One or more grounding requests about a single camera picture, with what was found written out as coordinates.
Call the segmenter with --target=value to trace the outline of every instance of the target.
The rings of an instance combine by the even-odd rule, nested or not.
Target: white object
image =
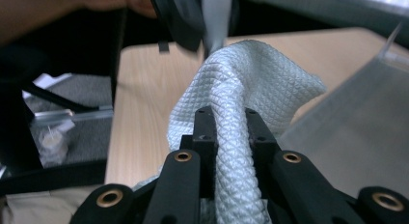
[[[68,151],[63,132],[55,128],[44,130],[40,134],[39,141],[40,161],[43,166],[63,163]]]
[[[267,223],[248,143],[245,108],[260,113],[278,137],[297,109],[325,92],[317,76],[270,45],[244,41],[210,55],[170,116],[168,140],[177,150],[193,133],[197,109],[211,105],[217,128],[215,207],[218,223]]]

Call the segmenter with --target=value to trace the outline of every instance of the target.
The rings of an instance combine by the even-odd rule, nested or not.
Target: table surface
[[[359,28],[230,38],[267,42],[302,69],[320,76],[328,91],[302,106],[297,120],[373,58],[385,39]],[[394,51],[407,51],[394,46]],[[157,44],[123,50],[115,114],[109,146],[106,183],[134,186],[158,173],[169,153],[169,115],[199,69],[202,58],[174,43],[169,53]]]

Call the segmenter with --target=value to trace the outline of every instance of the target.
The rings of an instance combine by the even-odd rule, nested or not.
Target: black bracket
[[[261,198],[273,223],[409,223],[407,198],[379,186],[363,188],[358,199],[337,191],[306,156],[282,151],[256,111],[246,109],[246,116]],[[213,113],[201,108],[193,135],[182,136],[157,180],[135,192],[104,185],[71,223],[199,223],[200,199],[213,199],[217,150]]]

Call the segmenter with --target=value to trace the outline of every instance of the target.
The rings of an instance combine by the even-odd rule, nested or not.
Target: quilted fabric
[[[211,105],[217,129],[215,207],[218,223],[268,223],[253,167],[245,108],[260,113],[281,134],[297,109],[325,92],[310,75],[264,42],[243,41],[213,53],[203,63],[170,116],[168,140],[193,133],[195,111]]]

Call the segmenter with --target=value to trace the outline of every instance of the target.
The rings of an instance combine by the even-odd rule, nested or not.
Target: screw hole
[[[96,204],[102,208],[115,206],[123,198],[123,192],[119,189],[111,189],[99,195]]]
[[[192,158],[192,155],[187,152],[178,153],[175,155],[175,160],[179,162],[186,162],[186,161],[189,161],[191,158]]]
[[[200,135],[200,136],[199,136],[199,139],[201,139],[201,140],[210,140],[211,137],[210,137],[210,136],[207,136],[207,135]]]
[[[298,154],[284,154],[283,158],[290,163],[301,162],[301,157]]]
[[[373,193],[372,199],[379,206],[393,211],[404,210],[403,204],[394,196],[388,193]]]

